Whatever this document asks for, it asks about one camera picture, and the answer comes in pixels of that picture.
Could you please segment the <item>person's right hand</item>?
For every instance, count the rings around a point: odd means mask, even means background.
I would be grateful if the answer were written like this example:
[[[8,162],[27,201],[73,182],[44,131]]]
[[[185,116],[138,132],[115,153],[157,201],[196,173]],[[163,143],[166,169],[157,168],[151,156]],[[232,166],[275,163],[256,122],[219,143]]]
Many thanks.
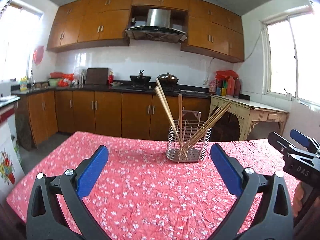
[[[292,212],[293,212],[294,217],[297,217],[298,213],[302,209],[303,197],[304,197],[304,189],[302,187],[302,182],[300,181],[295,189],[295,194],[294,194],[293,201],[292,201]]]

